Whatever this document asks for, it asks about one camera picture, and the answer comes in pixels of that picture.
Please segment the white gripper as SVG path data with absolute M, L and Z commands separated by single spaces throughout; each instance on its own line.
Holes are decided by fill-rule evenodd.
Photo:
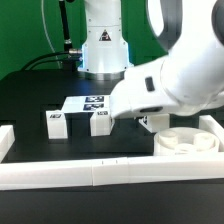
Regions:
M 124 79 L 110 94 L 112 118 L 134 118 L 155 114 L 175 114 L 178 101 L 161 82 L 165 57 L 127 69 Z

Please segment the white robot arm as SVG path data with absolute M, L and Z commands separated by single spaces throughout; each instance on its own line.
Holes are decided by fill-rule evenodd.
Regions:
M 166 55 L 133 66 L 122 36 L 121 0 L 84 0 L 82 72 L 124 79 L 110 94 L 113 118 L 190 116 L 224 106 L 224 0 L 146 0 L 147 19 Z

